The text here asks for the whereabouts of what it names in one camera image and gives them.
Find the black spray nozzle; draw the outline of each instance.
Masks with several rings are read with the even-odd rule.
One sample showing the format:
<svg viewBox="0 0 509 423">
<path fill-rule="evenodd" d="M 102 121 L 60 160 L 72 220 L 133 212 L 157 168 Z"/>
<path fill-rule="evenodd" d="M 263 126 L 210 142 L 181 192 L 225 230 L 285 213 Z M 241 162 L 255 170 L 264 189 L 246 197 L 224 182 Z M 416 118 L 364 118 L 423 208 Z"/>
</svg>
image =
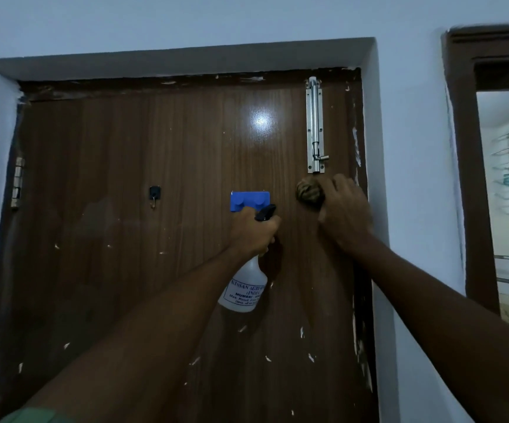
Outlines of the black spray nozzle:
<svg viewBox="0 0 509 423">
<path fill-rule="evenodd" d="M 268 221 L 272 218 L 274 211 L 276 211 L 276 205 L 270 204 L 268 206 L 263 207 L 258 214 L 254 216 L 257 221 Z"/>
</svg>

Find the forearm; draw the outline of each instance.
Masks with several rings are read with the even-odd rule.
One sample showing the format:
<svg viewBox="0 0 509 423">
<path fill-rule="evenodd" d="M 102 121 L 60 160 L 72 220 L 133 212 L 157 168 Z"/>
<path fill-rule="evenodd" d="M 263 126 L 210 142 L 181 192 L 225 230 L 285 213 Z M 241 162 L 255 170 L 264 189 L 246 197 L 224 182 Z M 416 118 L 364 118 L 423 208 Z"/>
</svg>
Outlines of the forearm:
<svg viewBox="0 0 509 423">
<path fill-rule="evenodd" d="M 375 238 L 354 256 L 470 415 L 509 422 L 509 325 Z"/>
<path fill-rule="evenodd" d="M 116 329 L 47 384 L 28 406 L 77 423 L 126 413 L 155 378 L 163 400 L 189 362 L 221 291 L 246 257 L 227 249 L 132 311 Z"/>
</svg>

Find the bottle label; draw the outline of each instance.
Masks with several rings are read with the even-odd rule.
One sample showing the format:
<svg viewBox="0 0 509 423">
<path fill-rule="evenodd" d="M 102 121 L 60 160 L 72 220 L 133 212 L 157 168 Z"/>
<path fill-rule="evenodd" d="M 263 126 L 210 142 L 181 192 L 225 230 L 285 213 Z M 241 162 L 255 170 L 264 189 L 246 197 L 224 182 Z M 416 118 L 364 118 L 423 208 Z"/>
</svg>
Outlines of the bottle label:
<svg viewBox="0 0 509 423">
<path fill-rule="evenodd" d="M 231 279 L 223 291 L 223 299 L 238 306 L 255 306 L 264 287 L 265 285 L 250 285 Z"/>
</svg>

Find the door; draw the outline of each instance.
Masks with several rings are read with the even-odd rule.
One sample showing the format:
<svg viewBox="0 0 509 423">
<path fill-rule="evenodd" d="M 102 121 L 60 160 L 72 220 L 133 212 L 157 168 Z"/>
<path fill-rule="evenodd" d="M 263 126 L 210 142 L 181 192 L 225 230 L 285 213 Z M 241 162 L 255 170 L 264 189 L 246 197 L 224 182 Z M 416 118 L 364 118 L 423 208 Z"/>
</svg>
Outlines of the door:
<svg viewBox="0 0 509 423">
<path fill-rule="evenodd" d="M 172 400 L 142 419 L 378 421 L 370 281 L 355 284 L 317 212 L 295 199 L 310 75 L 323 89 L 327 172 L 365 189 L 359 70 L 32 94 L 15 139 L 21 206 L 3 209 L 0 236 L 0 418 L 140 300 L 222 250 L 231 191 L 264 190 L 284 220 L 261 259 L 265 293 L 251 313 L 216 306 Z"/>
</svg>

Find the door hinge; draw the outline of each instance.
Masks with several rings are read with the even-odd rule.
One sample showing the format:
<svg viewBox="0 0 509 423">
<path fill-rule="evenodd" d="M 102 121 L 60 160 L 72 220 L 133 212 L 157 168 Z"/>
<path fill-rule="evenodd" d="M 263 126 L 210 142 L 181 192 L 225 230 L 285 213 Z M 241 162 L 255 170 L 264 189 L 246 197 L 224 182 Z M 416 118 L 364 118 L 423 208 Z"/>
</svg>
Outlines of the door hinge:
<svg viewBox="0 0 509 423">
<path fill-rule="evenodd" d="M 317 77 L 310 77 L 305 90 L 307 119 L 307 172 L 322 174 L 325 172 L 323 140 L 323 91 Z"/>
<path fill-rule="evenodd" d="M 22 157 L 16 157 L 16 166 L 14 168 L 14 185 L 11 189 L 11 203 L 12 209 L 19 208 L 19 199 L 22 196 L 22 183 L 23 183 L 23 167 L 25 160 Z"/>
</svg>

